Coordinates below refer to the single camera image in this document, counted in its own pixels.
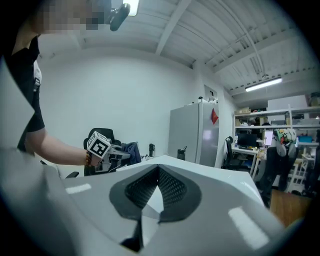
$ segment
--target wooden floor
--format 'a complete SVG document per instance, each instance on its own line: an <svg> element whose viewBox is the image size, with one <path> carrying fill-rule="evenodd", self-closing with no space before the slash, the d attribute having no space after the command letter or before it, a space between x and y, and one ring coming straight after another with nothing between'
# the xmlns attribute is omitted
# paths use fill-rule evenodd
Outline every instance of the wooden floor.
<svg viewBox="0 0 320 256"><path fill-rule="evenodd" d="M272 190L270 211L288 227L306 215L311 199L295 194Z"/></svg>

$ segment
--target black t-shirt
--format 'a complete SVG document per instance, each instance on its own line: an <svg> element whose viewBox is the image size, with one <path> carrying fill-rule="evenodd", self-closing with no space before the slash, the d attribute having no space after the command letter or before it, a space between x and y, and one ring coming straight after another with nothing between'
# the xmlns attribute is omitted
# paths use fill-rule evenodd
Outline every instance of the black t-shirt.
<svg viewBox="0 0 320 256"><path fill-rule="evenodd" d="M34 78L34 62L39 55L38 37L31 41L29 49L24 48L11 55L15 42L15 39L11 41L10 46L4 53L4 57L13 79L34 109L34 115L25 128L18 144L18 149L26 151L26 133L35 132L45 127L39 103L40 87L35 86Z"/></svg>

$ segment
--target box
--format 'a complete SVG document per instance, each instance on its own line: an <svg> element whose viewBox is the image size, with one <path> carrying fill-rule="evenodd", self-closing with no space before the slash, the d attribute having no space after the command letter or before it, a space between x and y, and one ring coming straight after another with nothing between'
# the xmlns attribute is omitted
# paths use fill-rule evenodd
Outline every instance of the box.
<svg viewBox="0 0 320 256"><path fill-rule="evenodd" d="M262 126L264 123L268 122L268 118L267 117L260 117L260 126Z"/></svg>
<svg viewBox="0 0 320 256"><path fill-rule="evenodd" d="M310 105L311 105L311 107L318 107L318 106L320 106L320 97L311 98L311 100L310 100Z"/></svg>
<svg viewBox="0 0 320 256"><path fill-rule="evenodd" d="M312 136L298 136L299 142L307 142L311 143L312 142Z"/></svg>
<svg viewBox="0 0 320 256"><path fill-rule="evenodd" d="M242 109L234 111L234 113L236 115L238 115L238 114L248 114L248 113L251 113L251 109L249 107L245 107L245 108L242 108Z"/></svg>

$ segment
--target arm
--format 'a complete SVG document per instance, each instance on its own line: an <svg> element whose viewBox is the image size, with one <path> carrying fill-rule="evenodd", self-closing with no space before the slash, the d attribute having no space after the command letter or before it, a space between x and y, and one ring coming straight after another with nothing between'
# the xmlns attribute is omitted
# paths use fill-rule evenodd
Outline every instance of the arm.
<svg viewBox="0 0 320 256"><path fill-rule="evenodd" d="M45 128L28 132L26 140L42 158L59 165L84 166L86 164L85 149L69 146L50 136Z"/></svg>

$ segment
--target refrigerator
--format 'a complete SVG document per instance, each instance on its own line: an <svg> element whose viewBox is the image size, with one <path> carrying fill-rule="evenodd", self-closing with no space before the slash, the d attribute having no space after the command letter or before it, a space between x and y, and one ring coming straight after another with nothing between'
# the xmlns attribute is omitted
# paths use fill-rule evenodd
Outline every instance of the refrigerator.
<svg viewBox="0 0 320 256"><path fill-rule="evenodd" d="M213 122L213 110L217 120ZM185 160L214 167L219 140L219 104L207 101L185 105L170 112L168 155L176 158L185 150Z"/></svg>

